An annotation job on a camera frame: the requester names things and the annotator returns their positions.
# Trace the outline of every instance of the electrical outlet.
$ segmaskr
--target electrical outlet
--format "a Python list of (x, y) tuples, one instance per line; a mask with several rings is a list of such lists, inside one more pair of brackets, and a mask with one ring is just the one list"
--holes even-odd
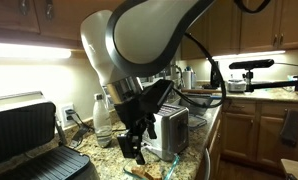
[(61, 121), (62, 128), (66, 128), (68, 126), (71, 126), (71, 125), (75, 124), (74, 121), (67, 120), (66, 110), (69, 110), (69, 109), (74, 110), (73, 103), (64, 104), (60, 108), (61, 119), (62, 119), (62, 121)]

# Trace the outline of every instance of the kitchen wall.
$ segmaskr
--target kitchen wall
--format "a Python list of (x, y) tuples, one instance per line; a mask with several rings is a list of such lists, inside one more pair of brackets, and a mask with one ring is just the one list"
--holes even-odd
[(92, 118), (93, 95), (102, 92), (84, 52), (73, 52), (69, 59), (0, 58), (0, 95), (33, 90), (42, 91), (57, 111), (73, 102), (83, 120)]
[[(231, 70), (229, 65), (232, 62), (246, 61), (246, 60), (259, 60), (259, 59), (274, 59), (275, 62), (279, 63), (290, 63), (298, 65), (298, 50), (286, 51), (285, 54), (271, 55), (271, 56), (258, 56), (258, 57), (248, 57), (239, 59), (221, 59), (219, 61), (220, 71), (223, 75), (224, 80), (231, 78), (231, 74), (234, 78), (241, 78), (241, 74), (246, 73), (245, 70)], [(197, 74), (198, 80), (209, 80), (210, 79), (210, 68), (211, 65), (206, 59), (188, 60), (188, 61), (177, 61), (178, 66), (182, 69), (186, 66), (193, 67)], [(287, 75), (298, 75), (298, 67), (286, 66), (280, 64), (274, 64), (270, 68), (253, 69), (254, 73), (253, 80), (263, 81), (263, 80), (287, 80)]]

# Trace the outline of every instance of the drawer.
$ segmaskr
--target drawer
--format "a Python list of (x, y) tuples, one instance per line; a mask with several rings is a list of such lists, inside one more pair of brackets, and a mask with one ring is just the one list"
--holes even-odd
[(224, 112), (238, 113), (238, 114), (255, 114), (255, 101), (246, 100), (232, 100), (228, 99), (224, 102), (222, 109)]
[(285, 118), (287, 110), (298, 111), (298, 104), (263, 102), (261, 116)]

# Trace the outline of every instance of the dish towel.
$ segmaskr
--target dish towel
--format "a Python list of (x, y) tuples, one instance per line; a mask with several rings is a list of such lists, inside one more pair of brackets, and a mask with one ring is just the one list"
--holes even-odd
[(280, 131), (281, 142), (289, 147), (297, 146), (298, 139), (298, 111), (288, 110), (284, 124)]

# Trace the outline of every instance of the panini press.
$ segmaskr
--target panini press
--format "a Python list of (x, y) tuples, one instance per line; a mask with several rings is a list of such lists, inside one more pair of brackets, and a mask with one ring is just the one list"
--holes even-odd
[[(58, 126), (55, 113), (56, 106), (41, 92), (0, 97), (0, 163), (50, 142)], [(99, 179), (87, 155), (59, 144), (0, 179)]]

